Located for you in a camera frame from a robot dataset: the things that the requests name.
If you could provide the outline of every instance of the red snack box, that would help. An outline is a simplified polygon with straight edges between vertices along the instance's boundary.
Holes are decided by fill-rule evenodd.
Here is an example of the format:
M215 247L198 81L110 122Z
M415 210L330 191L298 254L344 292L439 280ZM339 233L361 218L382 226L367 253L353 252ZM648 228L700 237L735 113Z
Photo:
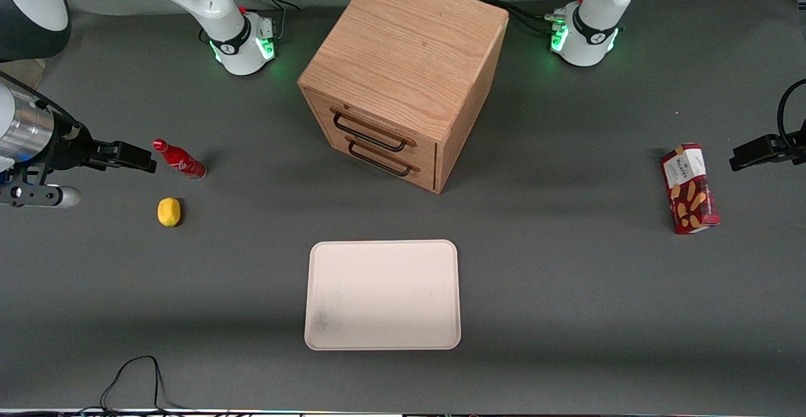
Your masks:
M687 142L660 161L669 197L674 232L694 234L719 225L700 144Z

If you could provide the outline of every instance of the green indicator light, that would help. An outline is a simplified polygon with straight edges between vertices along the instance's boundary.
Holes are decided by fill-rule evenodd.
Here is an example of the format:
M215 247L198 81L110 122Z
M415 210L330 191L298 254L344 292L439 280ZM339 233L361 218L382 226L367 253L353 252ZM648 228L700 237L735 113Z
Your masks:
M618 35L618 28L613 32L613 38L610 39L610 45L607 46L607 51L613 50L613 45L616 43L616 36Z
M213 49L213 53L215 53L215 60L221 63L221 56L219 56L219 51L215 49L213 41L210 41L210 48Z
M565 45L565 39L568 38L568 27L563 26L555 34L559 37L552 40L552 49L555 49L555 52L559 52L559 50L562 50L562 46Z
M254 43L257 44L260 53L263 54L263 57L267 61L274 58L274 41L271 41L271 39L254 38Z

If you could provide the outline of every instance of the yellow fruit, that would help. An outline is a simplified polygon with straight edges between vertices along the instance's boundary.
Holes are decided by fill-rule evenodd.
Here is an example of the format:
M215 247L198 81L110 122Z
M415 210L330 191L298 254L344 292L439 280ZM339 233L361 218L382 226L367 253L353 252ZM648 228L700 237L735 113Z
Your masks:
M182 209L179 208L179 201L175 198L165 198L159 202L159 207L156 209L156 218L159 222L166 227L176 227L179 224L179 218L182 216Z

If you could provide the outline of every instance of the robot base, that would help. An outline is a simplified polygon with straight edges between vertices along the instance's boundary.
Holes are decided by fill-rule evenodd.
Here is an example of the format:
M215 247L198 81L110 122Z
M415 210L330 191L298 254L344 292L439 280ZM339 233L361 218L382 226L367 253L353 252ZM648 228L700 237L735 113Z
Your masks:
M247 76L258 72L265 63L275 57L276 44L274 41L274 26L271 18L262 18L256 13L245 13L244 17L251 24L251 37L235 55L226 55L219 52L213 43L215 58L224 65L224 69L236 76Z
M570 14L579 6L574 1L564 8L555 9L553 13L560 18L570 18ZM574 26L573 21L564 21L559 30L552 36L550 50L562 56L568 63L579 67L588 67L598 64L602 58L613 50L613 44L618 35L618 29L610 38L605 38L602 43L591 45L587 43L585 36Z

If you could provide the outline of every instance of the metal cylinder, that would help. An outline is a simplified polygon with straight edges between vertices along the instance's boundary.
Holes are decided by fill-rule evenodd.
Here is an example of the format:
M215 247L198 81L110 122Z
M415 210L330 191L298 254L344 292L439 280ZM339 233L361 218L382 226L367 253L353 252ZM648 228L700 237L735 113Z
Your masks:
M48 146L52 135L52 113L0 84L0 157L29 161Z
M71 187L69 185L48 185L51 187L56 187L58 190L60 190L59 193L61 198L59 200L59 204L55 205L54 207L66 209L74 207L81 202L81 192L78 191L78 188Z

